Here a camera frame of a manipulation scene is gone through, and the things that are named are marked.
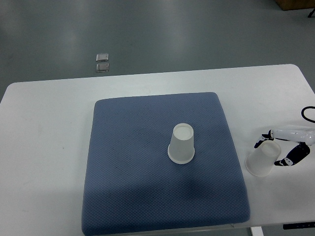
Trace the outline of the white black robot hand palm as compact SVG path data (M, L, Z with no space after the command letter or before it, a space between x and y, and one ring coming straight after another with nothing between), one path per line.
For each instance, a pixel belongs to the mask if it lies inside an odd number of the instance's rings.
M315 144L315 129L304 126L285 126L271 129L271 136L274 139L305 143L306 145Z

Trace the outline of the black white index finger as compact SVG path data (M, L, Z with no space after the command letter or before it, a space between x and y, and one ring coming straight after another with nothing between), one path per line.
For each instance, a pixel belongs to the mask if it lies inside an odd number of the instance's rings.
M260 138L257 140L257 142L254 145L254 148L258 148L263 142L265 141L273 141L274 136L272 132L268 132L267 134L262 134Z

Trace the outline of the black white thumb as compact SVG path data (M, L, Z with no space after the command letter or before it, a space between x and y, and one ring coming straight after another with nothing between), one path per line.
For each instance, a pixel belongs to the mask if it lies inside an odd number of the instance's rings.
M279 161L274 162L275 166L293 166L303 160L310 154L310 148L306 144L298 144L287 156Z

